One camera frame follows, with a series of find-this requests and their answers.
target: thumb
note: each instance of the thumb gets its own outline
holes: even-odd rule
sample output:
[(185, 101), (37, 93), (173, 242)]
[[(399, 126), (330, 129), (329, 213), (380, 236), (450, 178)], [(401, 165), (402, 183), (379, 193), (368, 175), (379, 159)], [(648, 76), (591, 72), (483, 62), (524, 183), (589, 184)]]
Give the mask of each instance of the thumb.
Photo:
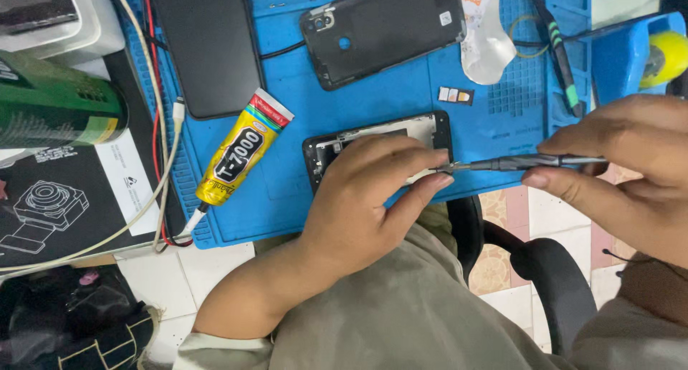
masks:
[(401, 240), (411, 225), (416, 222), (420, 212), (435, 194), (451, 185), (454, 178), (443, 172), (426, 175), (417, 180), (387, 211), (382, 228)]
[(525, 186), (561, 198), (609, 233), (621, 236), (632, 221), (644, 221), (647, 207), (611, 183), (570, 168), (536, 167), (521, 178)]

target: hand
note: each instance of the hand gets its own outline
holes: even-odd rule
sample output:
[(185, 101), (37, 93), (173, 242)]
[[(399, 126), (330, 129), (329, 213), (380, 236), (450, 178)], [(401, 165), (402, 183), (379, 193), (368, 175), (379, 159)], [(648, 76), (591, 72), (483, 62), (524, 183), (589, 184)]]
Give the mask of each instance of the hand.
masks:
[(562, 198), (628, 245), (688, 268), (688, 103), (634, 95), (597, 109), (538, 146), (604, 156), (641, 172), (617, 186), (567, 168), (534, 168), (523, 184)]
[(325, 173), (298, 243), (340, 277), (364, 269), (398, 246), (435, 193), (454, 179), (426, 175), (391, 208), (383, 203), (408, 177), (447, 162), (447, 150), (430, 150), (410, 137), (357, 139)]

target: phone back cover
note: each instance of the phone back cover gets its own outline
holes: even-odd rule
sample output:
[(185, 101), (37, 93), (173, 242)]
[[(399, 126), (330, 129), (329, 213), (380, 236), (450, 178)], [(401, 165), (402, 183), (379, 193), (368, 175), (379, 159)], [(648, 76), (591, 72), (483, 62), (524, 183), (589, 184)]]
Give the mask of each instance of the phone back cover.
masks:
[[(334, 24), (318, 32), (314, 23), (326, 11)], [(300, 25), (316, 74), (328, 91), (465, 35), (461, 0), (338, 0), (303, 14)], [(340, 42), (349, 47), (343, 49)]]

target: t-7000 glue tube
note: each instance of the t-7000 glue tube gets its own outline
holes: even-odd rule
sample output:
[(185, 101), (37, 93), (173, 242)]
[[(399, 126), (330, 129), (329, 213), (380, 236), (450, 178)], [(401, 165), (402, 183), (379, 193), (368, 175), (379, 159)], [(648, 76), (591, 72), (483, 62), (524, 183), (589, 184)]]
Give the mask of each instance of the t-7000 glue tube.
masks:
[(258, 88), (212, 156), (196, 188), (196, 197), (202, 203), (186, 223), (185, 230), (192, 231), (198, 225), (209, 205), (220, 206), (227, 201), (292, 119), (294, 115), (288, 109)]

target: black screwdriver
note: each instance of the black screwdriver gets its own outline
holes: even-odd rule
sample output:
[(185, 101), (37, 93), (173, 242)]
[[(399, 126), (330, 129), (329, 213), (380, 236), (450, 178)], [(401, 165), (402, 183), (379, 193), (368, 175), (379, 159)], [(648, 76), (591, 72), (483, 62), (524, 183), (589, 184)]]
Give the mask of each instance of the black screwdriver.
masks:
[(589, 163), (604, 163), (607, 160), (603, 157), (580, 157), (577, 155), (545, 155), (545, 154), (526, 154), (512, 155), (508, 157), (498, 157), (484, 161), (471, 163), (453, 162), (443, 165), (433, 170), (454, 172), (454, 171), (520, 171), (529, 168), (546, 165), (550, 167), (562, 167), (564, 165), (584, 165)]

